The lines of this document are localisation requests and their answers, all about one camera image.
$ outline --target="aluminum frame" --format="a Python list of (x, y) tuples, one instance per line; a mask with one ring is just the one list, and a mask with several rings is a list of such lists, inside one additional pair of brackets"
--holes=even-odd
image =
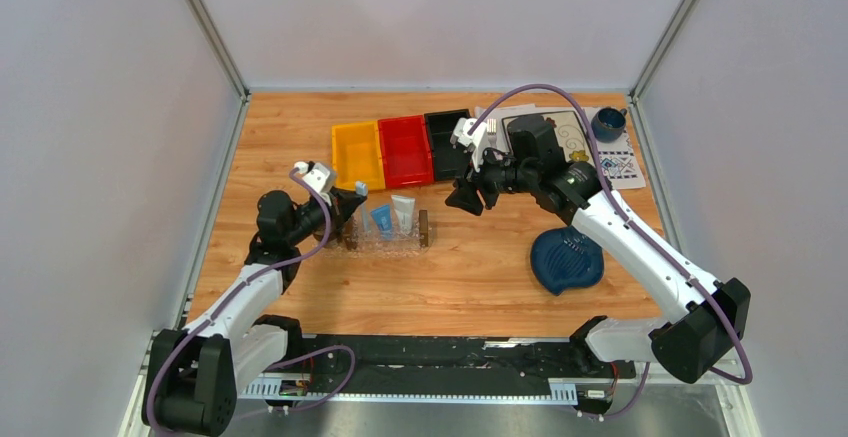
[[(186, 285), (186, 294), (185, 299), (182, 304), (182, 312), (180, 312), (178, 317), (177, 325), (180, 325), (185, 321), (185, 317), (188, 313), (188, 310), (191, 305), (191, 301), (193, 298), (194, 289), (197, 285), (197, 280), (200, 275), (201, 266), (203, 264), (203, 259), (206, 255), (206, 249), (208, 247), (209, 238), (211, 236), (212, 228), (215, 222), (215, 216), (217, 215), (218, 208), (221, 203), (221, 198), (223, 195), (223, 190), (226, 185), (227, 176), (229, 175), (229, 170), (232, 165), (233, 157), (235, 155), (235, 150), (238, 145), (238, 140), (241, 135), (242, 127), (244, 125), (244, 121), (247, 115), (247, 110), (250, 104), (250, 95), (251, 92), (255, 89), (251, 89), (247, 86), (246, 82), (241, 76), (241, 73), (238, 71), (238, 67), (236, 66), (235, 61), (233, 60), (231, 54), (226, 48), (223, 39), (221, 38), (215, 24), (203, 3), (203, 0), (186, 0), (189, 7), (192, 10), (192, 13), (195, 15), (198, 24), (203, 30), (204, 34), (207, 37), (210, 47), (214, 51), (216, 57), (225, 73), (227, 74), (229, 80), (231, 81), (233, 88), (242, 98), (242, 105), (239, 109), (239, 113), (237, 118), (234, 121), (234, 125), (232, 128), (232, 132), (229, 137), (229, 143), (227, 145), (227, 151), (222, 158), (219, 167), (218, 179), (215, 187), (215, 191), (213, 194), (212, 202), (209, 206), (209, 212), (207, 213), (206, 221), (204, 223), (203, 230), (201, 234), (198, 236), (197, 247), (195, 252), (195, 257), (191, 266), (191, 270), (189, 272), (188, 281)], [(667, 190), (665, 179), (663, 178), (662, 168), (657, 161), (657, 157), (653, 151), (654, 145), (652, 141), (652, 136), (650, 132), (650, 126), (647, 125), (645, 121), (645, 114), (642, 109), (640, 99), (648, 90), (651, 80), (662, 64), (662, 60), (665, 57), (667, 50), (674, 43), (674, 40), (685, 24), (687, 17), (690, 12), (694, 8), (695, 4), (698, 0), (681, 0), (678, 8), (676, 9), (674, 15), (672, 16), (668, 26), (660, 37), (657, 46), (652, 52), (650, 58), (645, 64), (642, 72), (639, 75), (635, 85), (629, 91), (628, 95), (628, 105), (630, 107), (634, 128), (636, 130), (637, 138), (639, 139), (639, 143), (642, 150), (643, 159), (645, 161), (646, 173), (648, 174), (648, 180), (650, 182), (652, 191), (654, 193), (654, 199), (657, 203), (657, 207), (660, 213), (660, 218), (665, 229), (665, 237), (675, 248), (679, 250), (684, 250), (686, 248), (685, 242), (681, 242), (680, 235), (677, 232), (677, 218), (674, 213), (674, 209), (670, 205), (667, 198)], [(284, 89), (273, 89), (275, 91), (285, 91)], [(338, 89), (338, 90), (348, 90), (348, 91), (362, 91), (362, 89)], [(433, 89), (416, 89), (422, 91), (432, 91)], [(621, 92), (622, 89), (594, 89), (593, 91), (610, 91), (610, 92)], [(674, 379), (664, 379), (663, 372), (661, 369), (656, 369), (651, 372), (651, 384), (653, 385), (667, 385), (674, 383)], [(140, 419), (140, 411), (141, 411), (141, 398), (142, 393), (144, 391), (144, 379), (147, 374), (147, 359), (145, 358), (144, 365), (141, 368), (141, 372), (139, 373), (135, 387), (133, 389), (132, 398), (128, 404), (127, 411), (124, 417), (124, 421), (121, 425), (121, 428), (118, 431), (118, 435), (131, 435), (131, 436), (142, 436), (148, 435), (147, 432), (149, 429), (143, 424), (141, 424)], [(716, 387), (716, 392), (718, 393), (719, 400), (722, 405), (722, 413), (725, 418), (725, 424), (727, 425), (728, 433), (731, 437), (737, 436), (751, 436), (758, 437), (760, 435), (759, 428), (757, 426), (756, 418), (753, 414), (750, 401), (748, 399), (747, 391), (744, 387), (734, 386), (734, 385), (726, 385), (723, 383), (715, 383), (714, 379), (705, 379), (704, 382), (701, 382), (702, 385), (714, 385)]]

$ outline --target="blue cup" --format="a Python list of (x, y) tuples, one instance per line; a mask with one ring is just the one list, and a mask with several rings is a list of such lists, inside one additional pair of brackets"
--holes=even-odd
[(598, 142), (613, 142), (621, 137), (624, 133), (624, 127), (627, 125), (627, 109), (614, 109), (612, 107), (604, 107), (599, 110), (592, 119), (592, 131), (595, 133), (595, 138)]

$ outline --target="white wall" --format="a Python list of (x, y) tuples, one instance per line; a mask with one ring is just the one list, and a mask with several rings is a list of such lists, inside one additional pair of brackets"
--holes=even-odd
[(701, 0), (643, 103), (685, 248), (753, 293), (763, 435), (845, 435), (848, 0)]
[(629, 88), (680, 0), (205, 0), (251, 87)]
[(184, 0), (0, 0), (0, 434), (114, 435), (237, 98)]

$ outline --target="blue dish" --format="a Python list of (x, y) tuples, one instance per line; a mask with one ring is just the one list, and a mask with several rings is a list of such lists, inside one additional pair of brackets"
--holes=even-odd
[(574, 227), (543, 232), (530, 249), (530, 267), (542, 287), (554, 295), (591, 287), (604, 275), (601, 246)]

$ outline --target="cable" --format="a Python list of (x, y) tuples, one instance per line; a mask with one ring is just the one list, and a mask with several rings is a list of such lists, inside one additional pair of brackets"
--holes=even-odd
[[(351, 349), (350, 347), (348, 347), (346, 345), (343, 345), (343, 344), (331, 345), (329, 347), (324, 347), (323, 349), (318, 349), (314, 352), (310, 352), (306, 355), (302, 355), (302, 356), (297, 357), (295, 359), (286, 360), (286, 361), (283, 361), (283, 362), (277, 362), (276, 364), (265, 369), (266, 371), (283, 369), (283, 368), (286, 368), (290, 365), (294, 365), (298, 362), (304, 362), (307, 359), (311, 360), (313, 357), (316, 357), (316, 356), (321, 355), (321, 354), (325, 354), (327, 352), (332, 352), (334, 350), (343, 350), (343, 351), (347, 352), (348, 355), (350, 355), (350, 368), (347, 370), (347, 374), (345, 375), (344, 379), (342, 379), (341, 383), (339, 383), (339, 385), (337, 385), (336, 388), (333, 389), (331, 392), (329, 392), (327, 395), (325, 395), (324, 397), (321, 397), (320, 399), (316, 400), (315, 402), (310, 402), (310, 403), (305, 404), (305, 405), (298, 405), (297, 407), (291, 407), (286, 412), (303, 412), (304, 410), (314, 409), (315, 407), (318, 407), (319, 405), (322, 405), (325, 402), (327, 402), (328, 400), (335, 397), (339, 392), (342, 391), (342, 389), (350, 381), (350, 378), (353, 376), (354, 366), (355, 366), (355, 363), (356, 363), (356, 355), (353, 353), (353, 349)], [(269, 412), (269, 409), (254, 410), (254, 411), (248, 412), (246, 414), (237, 415), (237, 416), (233, 417), (233, 420), (247, 419), (247, 418), (250, 418), (250, 417), (255, 417), (257, 415), (266, 414), (268, 412)]]
[(590, 414), (588, 412), (582, 412), (582, 414), (589, 417), (590, 420), (596, 420), (596, 421), (600, 421), (600, 422), (603, 422), (605, 420), (617, 419), (617, 418), (623, 416), (624, 414), (626, 414), (628, 411), (630, 411), (630, 409), (633, 408), (634, 405), (636, 405), (636, 401), (639, 400), (639, 396), (641, 396), (642, 391), (645, 390), (645, 383), (648, 381), (648, 370), (650, 368), (651, 368), (651, 363), (645, 362), (645, 370), (642, 371), (642, 378), (639, 380), (639, 386), (636, 387), (636, 392), (633, 394), (633, 397), (630, 398), (630, 401), (627, 402), (627, 405), (625, 405), (621, 409), (616, 410), (615, 412), (610, 413), (610, 414), (599, 415), (599, 414)]
[[(497, 106), (502, 104), (510, 97), (528, 90), (547, 90), (553, 92), (563, 97), (571, 104), (572, 107), (574, 107), (574, 110), (577, 111), (577, 115), (580, 117), (581, 124), (583, 125), (583, 130), (589, 137), (587, 140), (589, 144), (589, 150), (592, 154), (592, 161), (595, 164), (595, 168), (603, 169), (603, 166), (601, 166), (601, 158), (598, 154), (598, 142), (595, 138), (595, 132), (592, 130), (592, 125), (589, 122), (589, 118), (586, 117), (586, 111), (583, 110), (583, 107), (581, 107), (580, 104), (577, 103), (577, 100), (575, 100), (571, 94), (554, 85), (527, 84), (510, 90), (509, 92), (503, 94), (497, 100), (492, 102), (492, 104), (482, 114), (480, 114), (480, 117), (468, 130), (468, 134), (473, 135), (474, 130), (479, 127), (483, 123), (483, 121), (486, 120), (489, 114), (492, 113), (492, 111)], [(669, 254), (668, 251), (666, 251), (658, 242), (652, 239), (651, 236), (648, 235), (648, 233), (645, 232), (645, 230), (642, 229), (638, 224), (626, 218), (627, 213), (624, 212), (624, 209), (621, 208), (621, 205), (619, 205), (618, 201), (615, 200), (615, 197), (612, 195), (612, 189), (610, 188), (607, 179), (601, 178), (598, 180), (601, 181), (601, 188), (603, 189), (604, 196), (606, 196), (610, 205), (612, 205), (613, 209), (615, 209), (615, 212), (622, 218), (622, 220), (624, 220), (626, 226), (633, 229), (633, 231), (636, 232), (642, 238), (642, 240), (644, 240), (648, 245), (653, 247), (654, 250), (658, 254), (660, 254), (660, 256), (663, 257), (663, 259), (665, 259), (672, 267), (674, 267), (674, 269), (677, 270), (680, 275), (682, 275), (683, 278), (686, 279), (687, 282), (692, 284), (692, 287), (694, 287), (695, 290), (697, 290), (698, 293), (700, 293), (701, 296), (704, 297), (704, 300), (707, 302), (707, 304), (709, 304), (709, 306), (718, 316), (722, 327), (724, 327), (725, 332), (727, 332), (727, 335), (730, 337), (730, 341), (733, 343), (733, 348), (735, 348), (736, 352), (739, 354), (739, 361), (742, 363), (742, 370), (744, 372), (744, 375), (742, 377), (737, 377), (715, 367), (711, 367), (710, 371), (737, 384), (750, 384), (751, 381), (754, 379), (754, 374), (751, 370), (751, 362), (748, 360), (748, 354), (745, 353), (744, 347), (742, 347), (742, 341), (739, 340), (739, 336), (736, 335), (736, 329), (733, 328), (733, 324), (730, 323), (730, 319), (727, 318), (727, 315), (724, 313), (724, 310), (722, 310), (721, 306), (718, 305), (718, 302), (716, 302), (713, 296), (710, 295), (709, 292), (707, 292), (707, 289), (705, 289), (704, 286), (702, 286), (701, 283), (698, 282), (698, 279), (695, 278), (688, 270), (686, 270), (686, 267), (684, 267), (680, 262), (677, 261), (677, 259), (675, 259), (671, 254)]]
[(615, 362), (610, 362), (610, 366), (612, 366), (612, 385), (610, 385), (610, 397), (615, 395), (615, 387), (618, 385), (618, 366), (615, 365)]
[(168, 372), (168, 370), (174, 364), (174, 361), (177, 360), (177, 357), (180, 355), (180, 353), (182, 353), (183, 349), (186, 348), (189, 342), (191, 342), (192, 339), (197, 337), (198, 334), (200, 334), (201, 332), (203, 332), (203, 330), (209, 327), (209, 325), (212, 324), (212, 322), (214, 322), (219, 315), (221, 315), (221, 312), (224, 311), (224, 309), (235, 298), (235, 296), (238, 295), (238, 293), (241, 292), (242, 289), (247, 287), (247, 284), (253, 282), (254, 280), (258, 279), (259, 277), (265, 275), (266, 273), (272, 270), (279, 270), (287, 265), (296, 264), (298, 262), (304, 261), (315, 255), (319, 250), (321, 250), (322, 248), (324, 248), (325, 245), (327, 245), (327, 242), (330, 239), (330, 232), (327, 231), (327, 229), (331, 229), (333, 227), (333, 221), (330, 218), (330, 208), (327, 206), (327, 203), (324, 202), (324, 199), (321, 197), (320, 194), (318, 194), (315, 189), (307, 185), (306, 182), (304, 182), (297, 176), (297, 169), (292, 169), (291, 172), (289, 172), (289, 178), (292, 179), (297, 185), (306, 189), (307, 192), (309, 192), (309, 194), (312, 196), (312, 198), (314, 198), (318, 202), (318, 205), (321, 207), (321, 212), (324, 214), (324, 236), (321, 238), (321, 241), (318, 243), (318, 245), (316, 245), (315, 248), (313, 248), (309, 252), (294, 257), (292, 259), (284, 260), (282, 262), (277, 262), (276, 264), (263, 267), (251, 274), (247, 279), (239, 283), (239, 285), (237, 285), (232, 290), (232, 292), (228, 293), (221, 300), (221, 303), (212, 312), (212, 314), (209, 316), (209, 319), (201, 322), (200, 325), (198, 325), (194, 330), (189, 332), (189, 334), (183, 340), (181, 340), (179, 344), (177, 344), (174, 350), (171, 351), (171, 353), (168, 355), (168, 358), (165, 359), (165, 362), (162, 363), (162, 366), (159, 368), (159, 371), (153, 378), (153, 383), (150, 385), (150, 393), (147, 395), (147, 406), (145, 407), (145, 412), (147, 413), (147, 422), (150, 424), (150, 428), (153, 429), (154, 432), (173, 433), (170, 429), (167, 429), (160, 425), (159, 421), (156, 420), (156, 412), (154, 411), (154, 401), (156, 393), (159, 391), (159, 386), (162, 385), (162, 380), (165, 378), (165, 373)]

